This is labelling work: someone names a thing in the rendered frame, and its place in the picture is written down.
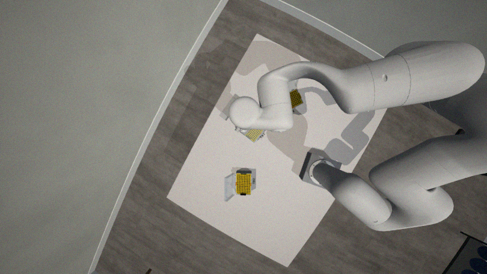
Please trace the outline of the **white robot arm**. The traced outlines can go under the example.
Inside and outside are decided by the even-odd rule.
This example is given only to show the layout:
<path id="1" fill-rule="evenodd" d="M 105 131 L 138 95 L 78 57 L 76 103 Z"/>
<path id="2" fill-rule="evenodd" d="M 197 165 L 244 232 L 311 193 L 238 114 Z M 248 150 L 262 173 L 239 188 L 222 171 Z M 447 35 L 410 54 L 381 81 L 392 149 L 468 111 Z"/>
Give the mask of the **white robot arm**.
<path id="1" fill-rule="evenodd" d="M 372 168 L 369 180 L 387 198 L 327 160 L 313 162 L 309 176 L 373 230 L 432 225 L 454 207 L 440 186 L 487 173 L 484 68 L 481 51 L 460 41 L 414 41 L 384 58 L 346 69 L 293 62 L 258 80 L 259 104 L 234 94 L 219 116 L 230 118 L 237 132 L 290 130 L 294 119 L 288 82 L 302 78 L 321 83 L 346 114 L 421 103 L 465 133 L 427 139 Z"/>

